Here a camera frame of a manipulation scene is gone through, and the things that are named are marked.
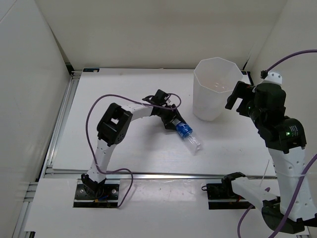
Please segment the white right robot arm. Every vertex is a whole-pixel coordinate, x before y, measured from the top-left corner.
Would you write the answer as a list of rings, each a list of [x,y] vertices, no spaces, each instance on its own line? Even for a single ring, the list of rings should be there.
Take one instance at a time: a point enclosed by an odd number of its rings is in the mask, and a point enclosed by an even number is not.
[[[252,120],[272,158],[280,195],[255,185],[241,172],[222,179],[223,194],[228,198],[240,195],[260,210],[273,231],[272,238],[279,232],[296,234],[316,227],[317,208],[306,178],[316,157],[305,163],[304,127],[285,115],[285,91],[274,83],[252,86],[238,81],[225,108],[232,109],[238,98],[242,101],[236,111]]]

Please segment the clear bottle blue label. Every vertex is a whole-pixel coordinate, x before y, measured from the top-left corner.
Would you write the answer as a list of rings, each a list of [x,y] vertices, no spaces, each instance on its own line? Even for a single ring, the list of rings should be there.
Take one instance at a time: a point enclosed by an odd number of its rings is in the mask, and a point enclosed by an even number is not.
[[[184,122],[175,119],[173,122],[175,129],[181,137],[184,145],[191,152],[192,155],[196,155],[202,149],[202,141],[193,131],[193,129]]]

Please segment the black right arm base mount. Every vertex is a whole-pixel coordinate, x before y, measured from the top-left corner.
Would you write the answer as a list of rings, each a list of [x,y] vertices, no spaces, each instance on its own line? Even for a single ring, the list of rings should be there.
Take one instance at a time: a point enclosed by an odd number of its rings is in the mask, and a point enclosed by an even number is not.
[[[220,182],[209,182],[201,187],[207,193],[209,210],[242,210],[251,206],[244,197],[233,192],[231,182],[245,178],[241,172],[225,175]]]

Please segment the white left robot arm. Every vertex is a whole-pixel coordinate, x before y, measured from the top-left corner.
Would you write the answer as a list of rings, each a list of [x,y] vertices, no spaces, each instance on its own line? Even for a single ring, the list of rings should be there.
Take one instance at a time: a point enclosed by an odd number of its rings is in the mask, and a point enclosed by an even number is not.
[[[93,155],[93,162],[89,170],[81,175],[84,189],[92,198],[99,198],[103,195],[104,183],[108,174],[106,170],[110,158],[116,146],[125,138],[132,121],[157,116],[161,119],[165,129],[177,131],[181,137],[192,132],[178,110],[180,105],[170,103],[169,98],[171,96],[179,98],[174,93],[166,93],[158,89],[154,95],[146,96],[141,101],[134,101],[120,95],[106,94],[93,103],[85,124],[87,142]],[[118,97],[129,101],[131,104],[121,106],[117,103],[111,103],[109,105],[97,125],[98,140],[97,148],[94,150],[89,139],[89,119],[96,104],[106,97]]]

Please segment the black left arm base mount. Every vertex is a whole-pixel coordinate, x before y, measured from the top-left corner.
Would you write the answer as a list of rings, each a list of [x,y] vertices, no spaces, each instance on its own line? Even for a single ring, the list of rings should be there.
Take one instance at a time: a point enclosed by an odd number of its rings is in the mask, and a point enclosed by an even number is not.
[[[107,179],[99,191],[93,195],[85,188],[80,179],[77,180],[74,194],[74,208],[117,208],[120,180]]]

